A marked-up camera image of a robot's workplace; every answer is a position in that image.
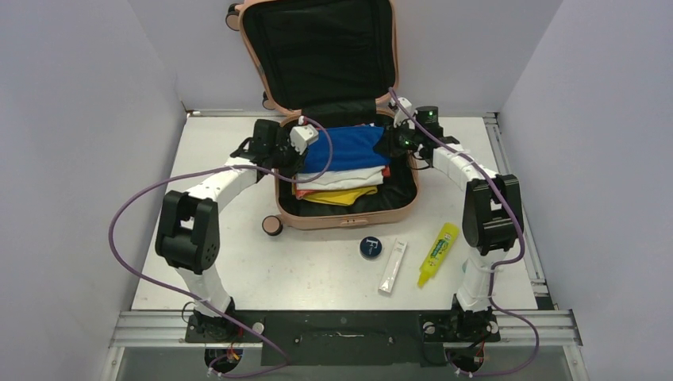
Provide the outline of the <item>white shirt blue print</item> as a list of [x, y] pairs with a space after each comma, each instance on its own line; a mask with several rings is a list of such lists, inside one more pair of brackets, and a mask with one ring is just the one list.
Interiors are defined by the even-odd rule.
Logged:
[[327, 171], [319, 178], [312, 179], [317, 173], [298, 173], [296, 186], [301, 191], [342, 191], [359, 187], [377, 186], [383, 183], [384, 171], [387, 166], [360, 168], [347, 171]]

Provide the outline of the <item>blue towel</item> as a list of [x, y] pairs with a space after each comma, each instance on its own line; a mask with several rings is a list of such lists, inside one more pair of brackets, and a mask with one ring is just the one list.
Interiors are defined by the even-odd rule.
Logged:
[[[386, 166], [390, 157], [375, 151], [384, 128], [372, 125], [332, 127], [327, 129], [332, 141], [333, 156], [328, 171], [351, 171]], [[309, 145], [300, 173], [318, 173], [327, 164], [329, 142], [324, 131]]]

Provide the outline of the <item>yellow cloth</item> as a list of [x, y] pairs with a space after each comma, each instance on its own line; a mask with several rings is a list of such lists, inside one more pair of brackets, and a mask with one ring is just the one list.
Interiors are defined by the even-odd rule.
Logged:
[[380, 185], [384, 180], [365, 183], [361, 187], [353, 187], [339, 190], [300, 190], [298, 185], [291, 186], [292, 195], [299, 201], [312, 202], [331, 206], [351, 206], [358, 198], [378, 193]]

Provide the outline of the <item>yellow green bottle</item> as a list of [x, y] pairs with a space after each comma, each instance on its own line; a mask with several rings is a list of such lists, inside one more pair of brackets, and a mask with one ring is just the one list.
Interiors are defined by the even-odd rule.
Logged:
[[455, 244], [460, 229], [452, 223], [445, 223], [436, 235], [426, 257], [419, 267], [419, 277], [417, 286], [423, 288], [424, 285], [432, 279], [438, 272], [439, 267], [448, 256], [449, 251]]

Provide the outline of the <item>white toothpaste tube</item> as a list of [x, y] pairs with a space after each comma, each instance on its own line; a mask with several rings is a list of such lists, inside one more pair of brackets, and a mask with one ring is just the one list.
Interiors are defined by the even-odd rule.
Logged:
[[394, 288], [395, 280], [397, 279], [399, 269], [402, 265], [406, 249], [408, 247], [407, 241], [400, 241], [397, 239], [390, 252], [388, 262], [386, 264], [383, 276], [378, 286], [378, 292], [384, 294], [391, 294]]

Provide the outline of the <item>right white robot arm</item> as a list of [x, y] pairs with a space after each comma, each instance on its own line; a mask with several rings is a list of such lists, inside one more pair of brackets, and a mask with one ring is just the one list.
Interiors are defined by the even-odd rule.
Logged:
[[448, 321], [461, 341], [494, 333], [494, 284], [514, 246], [525, 248], [521, 192], [515, 175], [484, 167], [454, 137], [445, 134], [435, 106], [413, 107], [401, 99], [390, 105], [393, 125], [379, 144], [384, 152], [415, 153], [464, 192], [462, 232], [471, 247], [463, 280]]

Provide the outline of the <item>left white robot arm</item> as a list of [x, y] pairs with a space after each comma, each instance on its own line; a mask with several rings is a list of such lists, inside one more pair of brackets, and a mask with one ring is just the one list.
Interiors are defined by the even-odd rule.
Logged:
[[219, 215], [243, 191], [282, 167], [297, 167], [317, 130], [303, 126], [296, 133], [277, 121], [259, 119], [253, 134], [225, 161], [225, 170], [185, 191], [165, 194], [156, 234], [156, 254], [173, 267], [195, 304], [194, 326], [216, 341], [240, 332], [231, 315], [235, 302], [215, 267], [220, 248]]

